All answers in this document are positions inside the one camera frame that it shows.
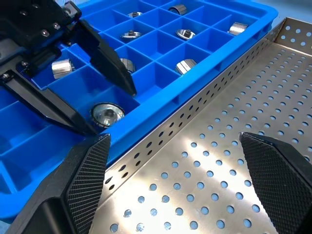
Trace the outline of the blue compartment tray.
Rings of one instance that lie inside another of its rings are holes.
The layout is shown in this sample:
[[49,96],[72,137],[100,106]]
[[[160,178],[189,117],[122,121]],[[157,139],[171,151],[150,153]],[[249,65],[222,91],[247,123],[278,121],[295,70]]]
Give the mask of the blue compartment tray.
[[[187,14],[168,10],[178,4],[187,7]],[[125,111],[125,118],[107,129],[112,138],[108,164],[254,45],[278,15],[274,8],[251,0],[92,0],[80,8],[82,18],[136,66],[132,77],[137,94],[132,97],[109,82],[77,44],[59,46],[60,59],[70,59],[75,67],[72,73],[54,79],[47,66],[31,83],[52,90],[88,123],[92,107],[101,102]],[[133,11],[143,14],[130,18]],[[231,35],[227,31],[234,22],[248,28]],[[178,29],[196,35],[184,40],[176,34]],[[142,36],[122,39],[129,30]],[[197,65],[181,75],[175,67],[185,59]],[[0,220],[12,222],[41,181],[83,139],[84,135],[47,122],[0,85]]]

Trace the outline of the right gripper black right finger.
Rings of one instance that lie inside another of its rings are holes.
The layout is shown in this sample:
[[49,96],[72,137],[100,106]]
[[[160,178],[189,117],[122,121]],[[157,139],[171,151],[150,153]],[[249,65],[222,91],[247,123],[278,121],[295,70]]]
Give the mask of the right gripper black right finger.
[[255,193],[278,234],[312,234],[312,164],[290,144],[239,134]]

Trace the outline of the metal nut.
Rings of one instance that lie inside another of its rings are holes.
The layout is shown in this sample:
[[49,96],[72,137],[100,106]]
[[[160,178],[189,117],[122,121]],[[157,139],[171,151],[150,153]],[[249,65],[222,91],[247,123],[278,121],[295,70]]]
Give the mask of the metal nut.
[[52,63],[51,67],[54,79],[60,79],[75,70],[75,67],[70,59],[55,61]]

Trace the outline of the perforated stainless steel tray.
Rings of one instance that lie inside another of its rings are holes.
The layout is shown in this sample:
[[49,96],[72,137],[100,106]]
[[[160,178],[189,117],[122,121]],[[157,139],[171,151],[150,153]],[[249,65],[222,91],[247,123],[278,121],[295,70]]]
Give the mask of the perforated stainless steel tray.
[[277,234],[240,132],[312,163],[312,23],[285,18],[112,165],[89,234]]

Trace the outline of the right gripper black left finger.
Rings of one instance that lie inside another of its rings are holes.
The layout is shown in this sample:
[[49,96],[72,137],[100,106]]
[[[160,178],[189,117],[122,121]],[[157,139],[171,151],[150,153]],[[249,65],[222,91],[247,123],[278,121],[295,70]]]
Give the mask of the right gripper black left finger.
[[110,144],[110,134],[101,134],[73,146],[6,234],[88,234],[102,194]]

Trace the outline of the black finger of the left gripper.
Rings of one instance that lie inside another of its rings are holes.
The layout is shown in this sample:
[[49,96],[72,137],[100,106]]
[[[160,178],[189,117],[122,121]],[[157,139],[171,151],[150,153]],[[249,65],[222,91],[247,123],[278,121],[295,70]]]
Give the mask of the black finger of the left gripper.
[[50,89],[40,90],[14,70],[0,74],[0,85],[51,124],[81,135],[97,134],[86,119]]
[[132,75],[116,51],[85,20],[77,21],[77,44],[88,54],[91,65],[112,84],[131,96],[137,94]]

